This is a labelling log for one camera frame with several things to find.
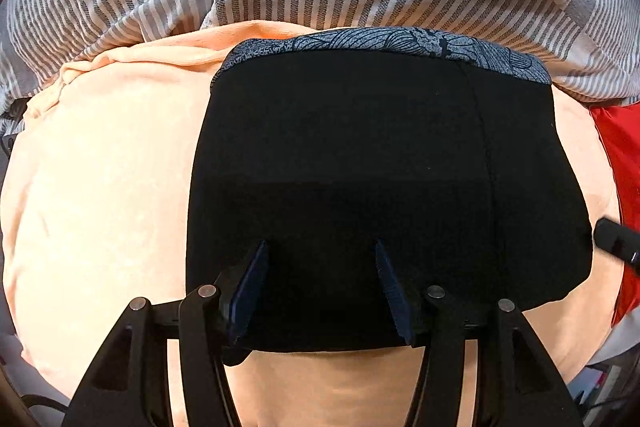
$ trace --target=black plastic bracket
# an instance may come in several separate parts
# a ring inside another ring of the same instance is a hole
[[[553,360],[516,306],[494,307],[478,338],[474,427],[582,427]]]
[[[444,291],[424,296],[434,312],[405,427],[450,427],[458,422],[465,369],[465,308]]]
[[[182,386],[193,427],[241,427],[222,363],[225,339],[212,327],[220,294],[213,285],[201,286],[186,296],[178,311]]]
[[[74,394],[62,427],[172,427],[166,338],[151,303],[133,299],[111,329]]]

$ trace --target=metal screw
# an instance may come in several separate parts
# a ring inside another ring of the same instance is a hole
[[[516,305],[509,299],[500,299],[498,301],[498,308],[500,308],[503,312],[512,312],[514,311],[514,309],[516,309]]]
[[[216,294],[217,291],[218,289],[212,284],[206,284],[198,288],[198,295],[200,297],[212,297],[213,295]]]
[[[433,299],[442,299],[445,296],[445,291],[442,286],[429,286],[427,288],[427,295]]]
[[[145,306],[146,306],[146,299],[144,297],[136,297],[135,299],[132,299],[131,302],[129,303],[129,308],[131,308],[134,311],[141,310]]]

